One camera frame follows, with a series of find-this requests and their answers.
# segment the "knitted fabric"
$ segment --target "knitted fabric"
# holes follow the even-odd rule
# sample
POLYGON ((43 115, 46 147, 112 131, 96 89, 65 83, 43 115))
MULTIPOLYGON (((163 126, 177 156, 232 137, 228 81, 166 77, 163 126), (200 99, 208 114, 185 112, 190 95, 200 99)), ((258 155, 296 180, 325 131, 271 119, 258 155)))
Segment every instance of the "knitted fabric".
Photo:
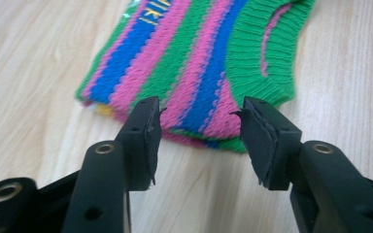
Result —
POLYGON ((294 96, 297 36, 314 0, 133 0, 77 98, 125 121, 158 96, 164 137, 245 151, 245 96, 278 106, 294 96))

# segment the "table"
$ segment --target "table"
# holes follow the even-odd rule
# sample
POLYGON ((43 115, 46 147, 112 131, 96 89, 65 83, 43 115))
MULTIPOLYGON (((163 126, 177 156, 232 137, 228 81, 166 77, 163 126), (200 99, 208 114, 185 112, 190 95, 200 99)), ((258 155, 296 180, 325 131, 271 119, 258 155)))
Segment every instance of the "table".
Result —
MULTIPOLYGON (((0 181, 42 187, 80 169, 121 124, 73 98, 127 0, 0 0, 0 181)), ((373 1, 317 0, 298 41, 302 141, 338 146, 373 179, 373 1)), ((245 154, 163 140, 156 186, 131 194, 133 232, 297 232, 288 192, 258 185, 245 154)))

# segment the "wood grain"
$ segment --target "wood grain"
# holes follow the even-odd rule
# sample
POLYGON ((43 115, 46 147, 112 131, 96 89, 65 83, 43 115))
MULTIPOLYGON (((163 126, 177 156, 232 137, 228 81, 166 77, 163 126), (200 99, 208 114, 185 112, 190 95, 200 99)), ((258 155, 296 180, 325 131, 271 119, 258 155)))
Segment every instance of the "wood grain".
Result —
MULTIPOLYGON (((0 181, 38 186, 81 167, 120 123, 73 98, 128 1, 0 0, 0 181)), ((373 179, 373 1, 317 0, 298 43, 297 97, 281 111, 373 179)), ((296 232, 286 192, 246 155, 163 141, 157 185, 132 193, 133 232, 296 232)))

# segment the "folded cloth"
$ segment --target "folded cloth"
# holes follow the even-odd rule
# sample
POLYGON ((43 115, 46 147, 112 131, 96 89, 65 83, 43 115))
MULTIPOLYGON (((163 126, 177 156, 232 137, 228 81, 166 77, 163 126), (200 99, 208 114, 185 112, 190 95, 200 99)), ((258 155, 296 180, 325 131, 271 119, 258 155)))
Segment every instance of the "folded cloth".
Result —
POLYGON ((294 96, 296 42, 315 0, 133 0, 95 57, 77 98, 126 120, 158 96, 164 137, 244 152, 245 96, 294 96))

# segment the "light wood tabletop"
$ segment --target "light wood tabletop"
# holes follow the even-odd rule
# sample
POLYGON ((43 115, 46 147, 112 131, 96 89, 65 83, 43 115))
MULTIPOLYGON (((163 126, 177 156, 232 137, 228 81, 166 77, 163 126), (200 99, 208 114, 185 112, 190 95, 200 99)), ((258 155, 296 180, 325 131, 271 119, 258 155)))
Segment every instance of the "light wood tabletop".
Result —
MULTIPOLYGON (((0 0, 0 181, 39 187, 81 168, 121 124, 74 92, 127 0, 0 0)), ((373 1, 317 0, 280 110, 302 142, 339 147, 373 180, 373 1)), ((258 185, 246 154, 162 140, 156 185, 131 193, 133 232, 297 232, 288 192, 258 185)))

